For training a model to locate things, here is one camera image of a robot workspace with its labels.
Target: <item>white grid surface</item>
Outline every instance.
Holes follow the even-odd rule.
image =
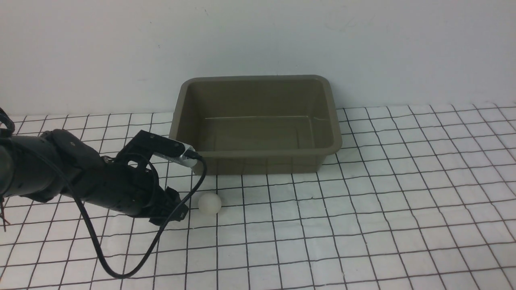
[[[70,198],[14,197],[0,234],[1,289],[514,289],[516,105],[338,109],[343,148],[319,173],[208,176],[143,269],[98,264]],[[64,128],[115,156],[172,113],[14,117],[18,134]],[[153,158],[184,196],[188,168]],[[197,209],[218,193],[217,217]],[[157,227],[87,204],[108,262],[132,269]]]

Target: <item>black cable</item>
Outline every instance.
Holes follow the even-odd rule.
[[[77,197],[77,194],[75,193],[75,190],[73,189],[73,185],[70,183],[70,181],[68,180],[66,175],[59,169],[59,167],[57,167],[52,161],[48,160],[45,156],[39,154],[36,151],[31,150],[30,148],[28,148],[26,146],[21,145],[21,144],[17,144],[17,146],[19,148],[25,150],[26,152],[32,154],[34,157],[36,157],[36,158],[40,159],[41,161],[43,161],[46,165],[48,165],[64,181],[64,183],[66,184],[66,186],[68,187],[68,189],[70,191],[70,194],[73,197],[73,200],[75,201],[75,204],[79,208],[80,214],[83,216],[84,223],[86,224],[86,228],[88,229],[91,241],[93,243],[93,247],[95,248],[95,252],[97,254],[97,258],[99,259],[99,262],[102,265],[102,268],[104,268],[106,273],[108,273],[110,276],[112,276],[113,278],[117,278],[117,279],[129,278],[129,277],[133,276],[134,274],[136,274],[142,268],[142,266],[145,264],[145,262],[147,261],[147,259],[151,255],[152,250],[156,246],[156,244],[157,244],[157,242],[159,240],[159,237],[161,236],[161,234],[165,230],[165,227],[167,226],[168,222],[172,219],[172,217],[174,216],[175,212],[191,198],[191,196],[197,191],[197,189],[199,189],[199,187],[201,186],[202,182],[204,181],[204,178],[206,177],[206,172],[207,172],[206,161],[202,158],[202,156],[200,156],[199,154],[197,154],[197,153],[195,153],[193,151],[190,151],[192,153],[188,154],[189,157],[191,157],[192,159],[197,159],[197,160],[199,160],[202,163],[203,172],[202,172],[201,178],[199,178],[199,181],[197,181],[197,184],[185,196],[185,198],[183,200],[181,200],[181,202],[172,210],[172,212],[167,217],[167,219],[165,219],[163,224],[159,227],[159,230],[157,231],[156,236],[152,240],[149,249],[147,250],[147,252],[143,256],[143,258],[141,259],[140,263],[138,263],[138,265],[136,265],[136,267],[132,271],[130,271],[128,273],[125,273],[125,274],[118,274],[115,271],[113,271],[111,269],[111,267],[107,264],[106,257],[104,256],[104,253],[102,252],[102,248],[100,246],[99,239],[97,238],[97,235],[96,235],[96,232],[95,232],[95,228],[93,228],[93,224],[91,223],[91,220],[90,220],[90,217],[88,215],[88,212],[86,211],[86,209],[85,209],[82,201],[80,200],[80,198]],[[144,159],[148,162],[149,166],[151,167],[151,170],[153,171],[153,175],[155,173],[155,175],[154,175],[154,184],[157,186],[157,184],[156,184],[157,171],[154,168],[154,166],[152,165],[152,163],[150,163],[150,161],[148,161],[148,159],[146,159],[146,158],[144,158]]]

